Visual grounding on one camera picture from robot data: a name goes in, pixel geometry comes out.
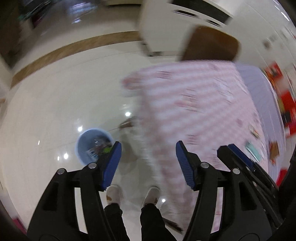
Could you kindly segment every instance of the white tiled floor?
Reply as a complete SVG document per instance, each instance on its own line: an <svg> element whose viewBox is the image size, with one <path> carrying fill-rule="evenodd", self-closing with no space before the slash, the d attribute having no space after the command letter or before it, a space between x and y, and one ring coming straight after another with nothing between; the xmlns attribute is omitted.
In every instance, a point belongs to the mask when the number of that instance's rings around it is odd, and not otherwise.
<svg viewBox="0 0 296 241"><path fill-rule="evenodd" d="M25 55L14 66L16 73L43 55L65 45L94 36L137 30L138 5L107 7L103 3L89 13L69 14L78 3L97 1L62 0L55 4L25 41Z"/></svg>
<svg viewBox="0 0 296 241"><path fill-rule="evenodd" d="M109 45L59 60L12 89L2 113L0 161L4 185L26 227L56 170L82 168L74 154L78 127L98 127L123 143L113 183L125 192L122 209L127 232L131 240L140 240L140 206L155 181L116 129L126 119L125 112L133 112L133 100L123 97L120 80L131 71L174 60L145 56L139 42ZM83 219L79 223L85 231Z"/></svg>

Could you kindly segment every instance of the green object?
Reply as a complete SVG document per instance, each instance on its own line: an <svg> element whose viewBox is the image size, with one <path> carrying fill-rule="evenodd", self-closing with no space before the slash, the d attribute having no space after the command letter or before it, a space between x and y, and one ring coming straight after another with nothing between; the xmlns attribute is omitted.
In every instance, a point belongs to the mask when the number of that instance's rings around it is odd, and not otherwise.
<svg viewBox="0 0 296 241"><path fill-rule="evenodd" d="M256 159L256 161L258 161L258 162L261 161L262 157L252 143L250 143L249 141L246 142L245 147L252 154L252 156Z"/></svg>
<svg viewBox="0 0 296 241"><path fill-rule="evenodd" d="M109 153L109 152L111 152L111 149L112 149L112 147L106 147L103 149L103 153L104 154Z"/></svg>

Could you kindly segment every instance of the blue bucket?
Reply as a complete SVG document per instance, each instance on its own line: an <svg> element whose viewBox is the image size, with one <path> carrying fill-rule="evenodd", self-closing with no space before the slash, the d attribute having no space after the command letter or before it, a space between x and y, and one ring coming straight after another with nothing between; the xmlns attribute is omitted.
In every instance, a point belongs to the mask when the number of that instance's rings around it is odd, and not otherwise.
<svg viewBox="0 0 296 241"><path fill-rule="evenodd" d="M97 137L105 137L109 139L112 145L114 144L114 140L110 133L102 129L93 128L83 132L76 142L75 155L80 160L81 164L84 166L90 164L91 162L94 162L86 153L86 151L95 146L94 139Z"/></svg>

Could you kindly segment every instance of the air vent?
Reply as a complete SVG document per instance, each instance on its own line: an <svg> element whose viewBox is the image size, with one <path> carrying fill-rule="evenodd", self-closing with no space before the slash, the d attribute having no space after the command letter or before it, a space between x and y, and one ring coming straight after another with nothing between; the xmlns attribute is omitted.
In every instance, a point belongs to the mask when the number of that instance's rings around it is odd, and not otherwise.
<svg viewBox="0 0 296 241"><path fill-rule="evenodd" d="M212 24L212 25L215 25L215 26L217 26L217 27L221 27L220 24L218 24L218 23L216 23L216 22L214 22L214 21L212 21L212 20L206 19L206 22L208 22L208 23L210 23L210 24Z"/></svg>
<svg viewBox="0 0 296 241"><path fill-rule="evenodd" d="M171 0L171 3L180 7L191 9L200 12L210 18L213 18L221 23L226 23L231 17L212 4L210 0Z"/></svg>
<svg viewBox="0 0 296 241"><path fill-rule="evenodd" d="M193 18L199 18L196 14L194 13L190 13L190 12L186 12L186 11L182 11L182 10L175 10L173 11L174 13L177 14L181 14L181 15L185 15L185 16L189 16L189 17L193 17Z"/></svg>

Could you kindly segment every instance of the person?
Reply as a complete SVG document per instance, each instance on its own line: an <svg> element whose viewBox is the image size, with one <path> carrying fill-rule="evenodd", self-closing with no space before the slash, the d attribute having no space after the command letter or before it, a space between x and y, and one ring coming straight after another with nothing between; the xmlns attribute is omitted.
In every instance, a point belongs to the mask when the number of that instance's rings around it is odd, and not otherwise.
<svg viewBox="0 0 296 241"><path fill-rule="evenodd" d="M104 208L107 220L117 241L130 241L122 220L120 201L121 188L111 185L107 189L107 206ZM158 187L151 187L146 195L141 209L142 241L176 241L175 237L166 229L159 209L155 206L160 196Z"/></svg>

